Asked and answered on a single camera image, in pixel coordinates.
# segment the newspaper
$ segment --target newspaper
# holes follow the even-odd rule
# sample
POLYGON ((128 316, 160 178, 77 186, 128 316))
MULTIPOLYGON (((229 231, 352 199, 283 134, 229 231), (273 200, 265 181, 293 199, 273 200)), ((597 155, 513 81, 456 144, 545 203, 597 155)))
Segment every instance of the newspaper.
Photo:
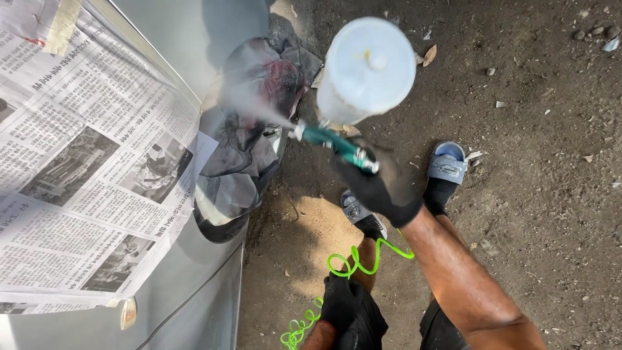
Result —
POLYGON ((198 119, 84 9, 64 57, 0 32, 0 314, 135 294, 192 213, 198 119))

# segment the green spray gun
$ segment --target green spray gun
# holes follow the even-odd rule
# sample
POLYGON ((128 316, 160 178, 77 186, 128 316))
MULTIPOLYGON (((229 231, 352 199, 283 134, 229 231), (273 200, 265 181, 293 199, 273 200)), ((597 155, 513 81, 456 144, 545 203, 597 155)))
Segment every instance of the green spray gun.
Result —
POLYGON ((363 171, 372 174, 378 173, 380 164, 377 161, 370 160, 364 149, 350 143, 332 130, 305 126, 303 123, 300 123, 296 125, 293 131, 290 131, 288 136, 298 141, 305 140, 311 144, 324 145, 363 171))

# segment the slipper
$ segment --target slipper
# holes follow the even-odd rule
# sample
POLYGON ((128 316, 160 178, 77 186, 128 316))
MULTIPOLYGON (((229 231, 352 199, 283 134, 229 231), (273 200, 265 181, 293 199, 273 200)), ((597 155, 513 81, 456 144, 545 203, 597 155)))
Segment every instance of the slipper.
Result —
POLYGON ((361 230, 365 237, 387 239, 387 227, 378 215, 363 207, 350 190, 341 194, 341 208, 348 220, 361 230))
POLYGON ((437 144, 430 156, 428 178, 443 179, 461 185, 467 171, 465 152, 453 141, 437 144))

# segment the hand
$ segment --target hand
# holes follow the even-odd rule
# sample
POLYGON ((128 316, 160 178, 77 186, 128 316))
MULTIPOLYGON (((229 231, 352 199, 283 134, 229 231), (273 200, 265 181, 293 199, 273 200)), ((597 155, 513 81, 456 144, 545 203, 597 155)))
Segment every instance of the hand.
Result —
POLYGON ((421 210, 423 200, 415 195, 408 174, 399 166, 393 152, 363 138, 350 139, 380 162, 378 174, 364 173, 359 167, 334 155, 330 164, 343 178, 361 204, 386 216, 393 227, 406 226, 421 210))
POLYGON ((324 303, 320 321, 330 323, 341 334, 348 330, 356 319, 363 302, 363 286, 348 277, 329 273, 324 278, 324 303))

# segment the paint cup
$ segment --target paint cup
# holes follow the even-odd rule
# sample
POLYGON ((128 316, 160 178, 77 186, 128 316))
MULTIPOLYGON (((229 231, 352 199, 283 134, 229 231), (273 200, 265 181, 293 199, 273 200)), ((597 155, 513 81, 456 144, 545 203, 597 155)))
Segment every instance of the paint cup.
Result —
POLYGON ((317 92, 320 119, 356 124, 400 104, 415 80, 415 53, 389 21, 355 19, 333 39, 317 92))

